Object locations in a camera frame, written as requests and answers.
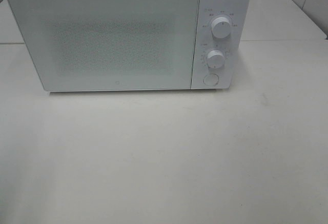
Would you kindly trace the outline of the white round door button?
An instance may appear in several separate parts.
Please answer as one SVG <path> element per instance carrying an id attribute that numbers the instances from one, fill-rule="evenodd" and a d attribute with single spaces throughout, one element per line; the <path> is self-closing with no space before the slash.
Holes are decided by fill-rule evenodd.
<path id="1" fill-rule="evenodd" d="M 219 77 L 216 74 L 210 73 L 203 79 L 203 83 L 207 86 L 216 86 L 219 82 Z"/>

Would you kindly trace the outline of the white microwave knob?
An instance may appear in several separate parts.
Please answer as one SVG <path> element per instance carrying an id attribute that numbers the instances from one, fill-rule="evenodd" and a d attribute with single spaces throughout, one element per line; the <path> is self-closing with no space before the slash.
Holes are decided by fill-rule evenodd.
<path id="1" fill-rule="evenodd" d="M 231 34 L 232 21 L 226 15 L 220 15 L 211 21 L 211 32 L 214 38 L 223 39 Z"/>
<path id="2" fill-rule="evenodd" d="M 219 69 L 225 64 L 225 55 L 220 50 L 212 50 L 207 54 L 206 61 L 209 68 Z"/>

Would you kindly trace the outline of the white microwave door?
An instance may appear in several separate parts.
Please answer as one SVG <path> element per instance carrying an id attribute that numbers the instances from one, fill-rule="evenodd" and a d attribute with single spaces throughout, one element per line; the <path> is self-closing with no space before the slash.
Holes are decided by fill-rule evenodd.
<path id="1" fill-rule="evenodd" d="M 198 0 L 8 0 L 46 91 L 188 89 Z"/>

